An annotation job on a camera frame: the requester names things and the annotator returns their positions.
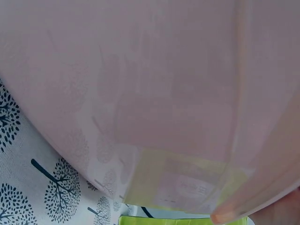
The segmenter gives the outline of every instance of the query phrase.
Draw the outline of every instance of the pink fabric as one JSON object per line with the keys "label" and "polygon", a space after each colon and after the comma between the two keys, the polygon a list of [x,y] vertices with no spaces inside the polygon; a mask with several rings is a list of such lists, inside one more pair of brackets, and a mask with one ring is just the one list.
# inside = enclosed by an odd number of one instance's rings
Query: pink fabric
{"label": "pink fabric", "polygon": [[[221,169],[208,183],[202,173],[161,171],[151,204],[201,213],[208,200],[211,213],[225,202],[219,214],[238,217],[300,178],[290,167],[299,167],[296,145],[289,156],[268,146],[289,131],[281,123],[298,124],[285,116],[298,110],[297,9],[271,0],[3,0],[1,77],[50,144],[108,196],[123,201],[144,151],[161,150],[191,157],[189,169],[193,158]],[[290,137],[283,146],[299,141]],[[233,171],[246,180],[225,195]],[[207,188],[204,198],[166,187],[184,174]],[[182,204],[160,203],[169,189]]]}

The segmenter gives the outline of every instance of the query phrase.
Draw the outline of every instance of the cloth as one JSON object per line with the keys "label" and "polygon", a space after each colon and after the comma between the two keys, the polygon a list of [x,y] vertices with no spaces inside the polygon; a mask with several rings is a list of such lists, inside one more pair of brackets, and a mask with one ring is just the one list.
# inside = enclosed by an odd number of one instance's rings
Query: cloth
{"label": "cloth", "polygon": [[65,161],[0,81],[0,225],[113,225],[137,206],[114,202]]}

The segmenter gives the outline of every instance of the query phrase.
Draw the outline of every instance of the tree pattern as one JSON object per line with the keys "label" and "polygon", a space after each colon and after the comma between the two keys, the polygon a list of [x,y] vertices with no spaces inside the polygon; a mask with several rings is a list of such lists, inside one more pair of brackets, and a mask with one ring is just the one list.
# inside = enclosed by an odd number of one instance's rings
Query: tree pattern
{"label": "tree pattern", "polygon": [[20,109],[0,80],[0,148],[12,144],[19,131]]}
{"label": "tree pattern", "polygon": [[46,83],[49,100],[56,99],[54,113],[72,113],[81,109],[88,90],[85,62],[62,62],[62,71],[56,81]]}
{"label": "tree pattern", "polygon": [[97,209],[88,207],[88,211],[95,214],[94,225],[108,225],[111,220],[111,211],[109,201],[102,196],[97,204]]}
{"label": "tree pattern", "polygon": [[68,153],[71,164],[78,166],[80,172],[85,172],[89,165],[89,146],[81,129],[71,130],[62,140],[62,149]]}
{"label": "tree pattern", "polygon": [[121,208],[121,203],[119,203],[119,202],[113,202],[113,210],[115,212],[119,211],[120,208]]}
{"label": "tree pattern", "polygon": [[100,163],[108,163],[113,158],[114,144],[109,137],[99,135],[97,139],[97,159]]}
{"label": "tree pattern", "polygon": [[110,197],[114,197],[117,191],[117,174],[113,169],[110,169],[106,172],[103,183],[100,183],[98,180],[95,180],[99,184],[103,191]]}
{"label": "tree pattern", "polygon": [[55,164],[52,175],[35,159],[31,164],[49,179],[44,203],[51,221],[65,223],[77,212],[80,201],[80,183],[78,172],[63,158]]}
{"label": "tree pattern", "polygon": [[91,189],[92,191],[97,191],[97,190],[98,190],[98,189],[95,188],[95,186],[92,185],[90,182],[88,182],[88,181],[86,181],[86,182],[87,182],[87,184],[88,184],[88,189]]}
{"label": "tree pattern", "polygon": [[27,197],[7,183],[0,191],[0,225],[37,225]]}

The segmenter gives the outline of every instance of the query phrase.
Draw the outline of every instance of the green object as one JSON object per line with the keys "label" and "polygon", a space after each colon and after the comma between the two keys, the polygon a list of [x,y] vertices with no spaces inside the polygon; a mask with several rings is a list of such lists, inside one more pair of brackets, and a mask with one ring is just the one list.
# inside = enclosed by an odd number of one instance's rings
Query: green object
{"label": "green object", "polygon": [[[247,225],[248,218],[242,218],[238,221],[229,223],[228,225]],[[143,217],[127,217],[119,218],[119,225],[213,225],[209,218],[201,219],[154,219]]]}

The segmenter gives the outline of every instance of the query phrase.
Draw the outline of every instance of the dark blue tree print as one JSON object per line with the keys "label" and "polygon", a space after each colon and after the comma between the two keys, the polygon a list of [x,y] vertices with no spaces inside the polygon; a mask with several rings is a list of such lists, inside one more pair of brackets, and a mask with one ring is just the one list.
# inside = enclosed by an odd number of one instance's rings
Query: dark blue tree print
{"label": "dark blue tree print", "polygon": [[88,189],[91,189],[92,191],[97,191],[97,190],[98,190],[97,188],[95,188],[94,185],[92,185],[92,184],[89,183],[88,181],[86,181],[86,182],[87,182],[87,184],[88,184]]}
{"label": "dark blue tree print", "polygon": [[113,210],[115,212],[119,211],[120,208],[121,208],[121,203],[119,203],[119,202],[113,202]]}
{"label": "dark blue tree print", "polygon": [[32,206],[22,191],[2,183],[0,191],[0,225],[37,225]]}
{"label": "dark blue tree print", "polygon": [[19,131],[20,108],[0,80],[0,149],[12,144]]}
{"label": "dark blue tree print", "polygon": [[78,172],[63,158],[55,164],[53,175],[34,159],[31,164],[49,179],[44,197],[47,215],[52,222],[69,221],[77,212],[81,196]]}
{"label": "dark blue tree print", "polygon": [[100,198],[96,210],[88,207],[88,211],[95,214],[94,225],[108,225],[111,221],[111,209],[109,206],[109,201],[104,196]]}

